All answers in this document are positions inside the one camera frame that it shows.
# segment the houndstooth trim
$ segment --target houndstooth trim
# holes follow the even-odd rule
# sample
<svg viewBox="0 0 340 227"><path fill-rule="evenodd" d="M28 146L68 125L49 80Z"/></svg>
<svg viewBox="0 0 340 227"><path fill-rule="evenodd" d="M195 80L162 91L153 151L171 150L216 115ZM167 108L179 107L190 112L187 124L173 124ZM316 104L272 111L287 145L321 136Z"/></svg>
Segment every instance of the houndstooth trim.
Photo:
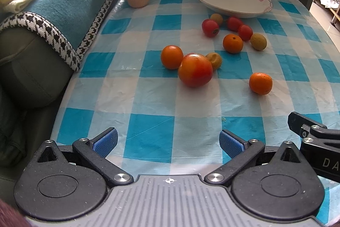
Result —
<svg viewBox="0 0 340 227"><path fill-rule="evenodd" d="M112 1L105 0L77 51L73 49L70 42L52 23L33 12L20 12L7 17L0 25L0 33L10 27L25 27L44 38L71 69L78 71L84 54L92 44Z"/></svg>

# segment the tiled floor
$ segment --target tiled floor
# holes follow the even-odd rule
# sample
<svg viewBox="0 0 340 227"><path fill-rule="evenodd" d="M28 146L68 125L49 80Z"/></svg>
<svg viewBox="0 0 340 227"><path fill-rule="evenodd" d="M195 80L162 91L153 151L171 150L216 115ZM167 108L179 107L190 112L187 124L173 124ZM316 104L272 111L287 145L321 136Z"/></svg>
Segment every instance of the tiled floor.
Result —
<svg viewBox="0 0 340 227"><path fill-rule="evenodd" d="M337 21L336 26L332 26L329 22L333 18L333 14L329 9L325 9L317 0L317 3L312 3L310 13L316 18L321 24L322 28L325 29L328 36L332 39L333 43L340 51L340 22Z"/></svg>

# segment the tablecloth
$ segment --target tablecloth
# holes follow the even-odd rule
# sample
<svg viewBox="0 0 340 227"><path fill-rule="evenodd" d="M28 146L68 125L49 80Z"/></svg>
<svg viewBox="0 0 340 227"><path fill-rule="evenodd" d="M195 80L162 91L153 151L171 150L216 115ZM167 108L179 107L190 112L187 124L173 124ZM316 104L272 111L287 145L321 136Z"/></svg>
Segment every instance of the tablecloth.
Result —
<svg viewBox="0 0 340 227"><path fill-rule="evenodd" d="M213 11L198 0L150 0L141 9L120 0L70 81L51 138L67 145L115 127L118 145L107 159L134 177L204 176L230 159L219 146L221 129L299 147L287 125L292 111L340 128L340 53L298 0L272 2L270 12L243 19L266 37L266 49L245 42L239 54L229 54L222 40L231 31L222 26L215 38L205 37L201 23ZM184 54L217 52L222 66L207 85L187 88L176 70L161 64L161 50L170 44ZM268 95L250 91L253 72L273 78ZM327 223L340 214L340 191L338 183L322 182L318 218Z"/></svg>

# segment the table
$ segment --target table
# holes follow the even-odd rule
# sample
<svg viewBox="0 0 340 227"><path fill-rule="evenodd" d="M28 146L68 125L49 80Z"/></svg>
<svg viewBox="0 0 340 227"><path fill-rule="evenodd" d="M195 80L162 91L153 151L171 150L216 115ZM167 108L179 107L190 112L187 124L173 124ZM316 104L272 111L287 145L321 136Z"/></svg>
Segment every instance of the table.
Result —
<svg viewBox="0 0 340 227"><path fill-rule="evenodd" d="M272 0L272 11L244 19L267 38L264 51L249 42L239 54L224 51L224 26L207 38L201 23L213 12L198 0L150 0L133 9L120 0L86 53L61 103L52 139L60 145L118 130L107 159L131 173L211 172L230 158L219 147L221 129L245 140L300 146L287 126L297 111L340 128L340 54L315 18L298 0ZM191 89L166 70L161 50L175 44L183 52L217 52L223 64L205 86ZM249 90L253 72L273 78L266 96ZM339 186L322 179L326 199L318 218L338 215Z"/></svg>

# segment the apple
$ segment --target apple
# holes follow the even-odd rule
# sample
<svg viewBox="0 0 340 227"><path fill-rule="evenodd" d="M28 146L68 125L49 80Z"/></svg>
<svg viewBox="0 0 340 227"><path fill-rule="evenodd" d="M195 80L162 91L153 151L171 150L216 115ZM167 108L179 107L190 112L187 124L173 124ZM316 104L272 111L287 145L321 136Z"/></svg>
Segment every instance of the apple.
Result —
<svg viewBox="0 0 340 227"><path fill-rule="evenodd" d="M188 87L203 86L213 77L213 67L204 55L189 53L178 68L178 77Z"/></svg>

